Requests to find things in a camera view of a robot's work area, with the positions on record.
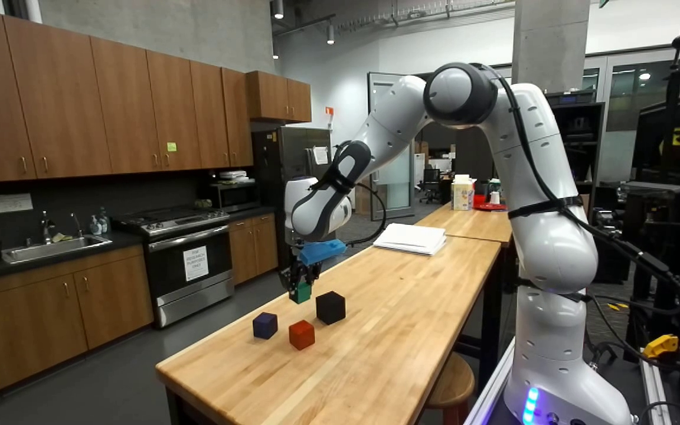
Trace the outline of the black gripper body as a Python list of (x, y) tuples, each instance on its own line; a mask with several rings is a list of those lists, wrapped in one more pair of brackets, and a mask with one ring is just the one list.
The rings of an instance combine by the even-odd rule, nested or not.
[(320, 272), (318, 265), (314, 266), (291, 265), (287, 268), (281, 268), (279, 276), (281, 276), (285, 293), (291, 294), (297, 283), (312, 285), (318, 279), (318, 272)]

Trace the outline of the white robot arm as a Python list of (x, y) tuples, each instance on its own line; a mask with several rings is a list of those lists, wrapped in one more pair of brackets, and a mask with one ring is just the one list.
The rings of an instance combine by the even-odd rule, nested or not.
[(525, 281), (503, 389), (507, 411), (522, 425), (632, 425), (625, 397), (582, 359), (582, 294), (598, 273), (598, 247), (541, 88), (460, 60), (427, 78), (399, 78), (358, 134), (338, 145), (324, 174), (287, 184), (285, 230), (307, 243), (339, 228), (357, 181), (395, 158), (429, 121), (481, 130), (501, 180)]

